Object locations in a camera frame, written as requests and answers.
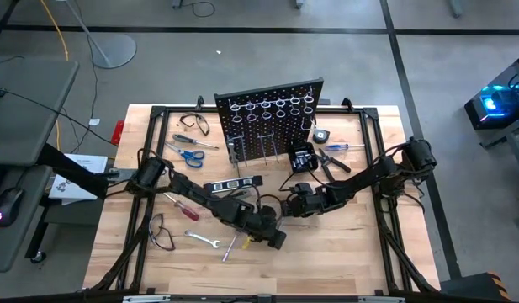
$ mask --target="blue screwdriver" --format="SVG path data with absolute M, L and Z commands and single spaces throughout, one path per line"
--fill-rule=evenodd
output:
M 356 147 L 356 146 L 364 146 L 364 144 L 355 144 L 355 145 L 348 145 L 348 144 L 335 144 L 331 146 L 326 146 L 325 151 L 329 152 L 337 152 L 337 151 L 347 151 L 349 147 Z

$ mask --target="wooden work surface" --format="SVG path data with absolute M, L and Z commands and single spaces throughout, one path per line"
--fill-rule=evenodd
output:
M 377 109 L 385 147 L 404 142 L 405 135 L 397 107 L 379 106 Z M 136 153 L 143 147 L 150 112 L 150 105 L 129 107 L 115 159 L 116 167 L 137 167 Z M 180 116 L 178 113 L 171 115 L 167 141 L 172 141 L 173 134 L 180 133 L 220 146 L 220 149 L 203 149 L 206 158 L 200 169 L 187 167 L 184 160 L 169 148 L 164 149 L 164 158 L 172 161 L 178 172 L 186 174 L 200 185 L 236 178 L 236 171 L 231 168 L 224 148 L 225 141 L 218 115 L 204 114 L 211 129 L 206 137 L 197 126 L 187 128 L 180 125 Z M 360 122 L 355 114 L 318 114 L 317 119 L 320 128 L 331 132 L 328 144 L 363 143 Z M 155 130 L 153 149 L 156 148 L 159 128 L 160 121 Z M 368 128 L 376 156 L 371 123 Z M 200 149 L 199 146 L 181 142 L 176 145 L 188 151 Z M 336 179 L 348 178 L 367 166 L 363 147 L 330 152 L 330 155 L 352 168 L 352 173 L 346 174 L 331 164 L 329 168 Z M 262 175 L 264 185 L 259 187 L 261 194 L 275 194 L 280 199 L 285 199 L 287 193 L 279 193 L 278 187 L 290 175 L 291 168 L 287 154 L 278 158 L 279 163 L 275 157 L 269 157 L 267 166 L 263 159 L 249 161 L 247 167 L 240 163 L 241 175 Z M 320 168 L 315 175 L 326 182 L 326 176 Z M 308 173 L 294 176 L 288 185 L 303 181 L 309 182 L 312 188 L 318 185 Z M 115 186 L 109 193 L 122 188 L 121 185 Z M 417 196 L 416 189 L 409 187 L 407 191 Z M 149 242 L 141 281 L 143 290 L 156 287 L 157 293 L 196 295 L 372 295 L 376 289 L 387 291 L 370 189 L 358 192 L 355 199 L 340 210 L 306 219 L 284 218 L 281 230 L 287 233 L 287 238 L 281 250 L 270 248 L 266 242 L 253 242 L 248 249 L 241 249 L 246 237 L 240 236 L 226 263 L 222 263 L 221 259 L 235 235 L 235 230 L 222 225 L 208 210 L 183 197 L 179 199 L 198 211 L 200 220 L 191 221 L 166 197 L 157 195 L 154 213 L 164 214 L 164 226 L 173 234 L 177 249 L 167 252 Z M 253 203 L 255 196 L 247 201 Z M 131 204 L 130 194 L 116 194 L 106 199 L 84 287 L 95 285 L 121 253 Z M 279 210 L 278 203 L 273 199 L 265 198 L 263 204 L 272 205 Z M 145 202 L 141 205 L 139 220 L 144 208 Z M 405 250 L 431 285 L 439 288 L 421 208 L 406 197 L 401 197 L 397 210 Z M 184 236 L 187 229 L 211 240 L 221 240 L 220 248 L 214 249 L 208 243 Z M 399 263 L 393 252 L 391 255 L 396 281 L 401 287 Z M 135 260 L 134 255 L 130 261 L 127 285 L 132 280 Z

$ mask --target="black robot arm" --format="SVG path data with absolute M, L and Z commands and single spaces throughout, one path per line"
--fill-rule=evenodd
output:
M 225 196 L 212 195 L 185 175 L 174 170 L 168 160 L 148 151 L 154 157 L 147 157 L 140 163 L 136 173 L 130 178 L 124 190 L 138 196 L 172 192 L 180 194 L 210 210 L 220 222 L 245 232 L 253 241 L 268 241 L 269 247 L 280 249 L 285 241 L 285 233 L 277 229 L 277 216 L 274 208 L 264 205 L 255 211 L 254 205 L 245 201 Z M 168 186 L 155 188 L 162 172 L 167 168 L 170 183 Z
M 236 198 L 220 198 L 211 195 L 181 173 L 170 172 L 170 179 L 168 191 L 187 197 L 210 210 L 221 223 L 244 231 L 254 241 L 266 240 L 269 247 L 281 248 L 286 235 L 276 228 L 277 218 L 274 208 L 264 205 L 254 212 L 254 205 Z
M 386 152 L 395 150 L 386 156 Z M 284 216 L 308 217 L 337 210 L 354 198 L 356 192 L 377 184 L 384 197 L 399 197 L 405 189 L 405 181 L 424 181 L 437 165 L 431 146 L 425 140 L 410 138 L 377 157 L 373 164 L 345 181 L 334 181 L 315 188 L 308 183 L 297 183 L 283 205 Z M 401 163 L 394 162 L 394 154 L 401 152 Z

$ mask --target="concrete floor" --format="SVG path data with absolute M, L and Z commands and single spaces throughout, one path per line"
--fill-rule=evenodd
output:
M 213 1 L 215 15 L 206 19 L 195 18 L 190 8 L 172 10 L 169 0 L 78 2 L 88 25 L 385 28 L 379 0 L 308 0 L 301 11 L 292 9 L 289 1 L 218 0 Z M 2 1 L 1 7 L 6 8 L 7 3 Z M 460 19 L 451 16 L 447 1 L 388 3 L 397 29 L 519 29 L 519 0 L 462 0 L 466 11 Z M 48 4 L 59 24 L 76 25 L 64 3 Z M 50 23 L 38 2 L 22 1 L 9 24 Z M 66 109 L 87 123 L 94 85 L 87 40 L 81 33 L 64 35 L 71 60 L 81 66 Z M 405 133 L 412 134 L 388 35 L 130 36 L 138 45 L 133 61 L 116 70 L 96 70 L 99 83 L 94 117 L 101 122 L 93 130 L 103 137 L 112 135 L 128 104 L 193 103 L 200 94 L 213 103 L 214 93 L 315 77 L 325 78 L 321 97 L 334 104 L 347 96 L 355 104 L 398 105 Z M 479 137 L 463 111 L 467 100 L 519 57 L 519 36 L 397 38 L 421 128 L 439 161 L 437 185 L 462 274 L 495 271 L 511 298 L 519 300 L 519 169 L 506 146 L 492 151 L 479 147 Z M 63 60 L 54 32 L 4 31 L 0 56 L 11 55 Z M 242 66 L 247 72 L 238 72 Z M 61 145 L 65 151 L 76 145 L 65 119 L 61 119 Z M 81 153 L 113 156 L 115 148 L 88 136 Z M 427 198 L 423 203 L 439 278 L 447 280 L 432 208 Z M 94 234 L 94 228 L 75 226 L 51 232 L 45 244 L 50 256 L 44 265 L 34 266 L 19 258 L 11 272 L 0 274 L 0 297 L 80 289 Z M 61 278 L 64 264 L 71 270 Z M 29 279 L 22 279 L 21 287 L 13 283 L 23 276 Z

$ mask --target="scissors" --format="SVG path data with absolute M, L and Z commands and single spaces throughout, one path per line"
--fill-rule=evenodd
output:
M 190 167 L 193 167 L 193 168 L 200 168 L 203 166 L 203 162 L 201 162 L 200 160 L 202 160 L 203 158 L 205 158 L 205 153 L 203 151 L 184 151 L 180 148 L 178 148 L 177 146 L 174 146 L 173 144 L 171 143 L 166 143 L 166 146 L 173 149 L 175 152 L 178 152 L 179 154 L 181 154 L 181 156 L 183 156 L 184 158 L 184 161 L 186 162 L 186 164 Z

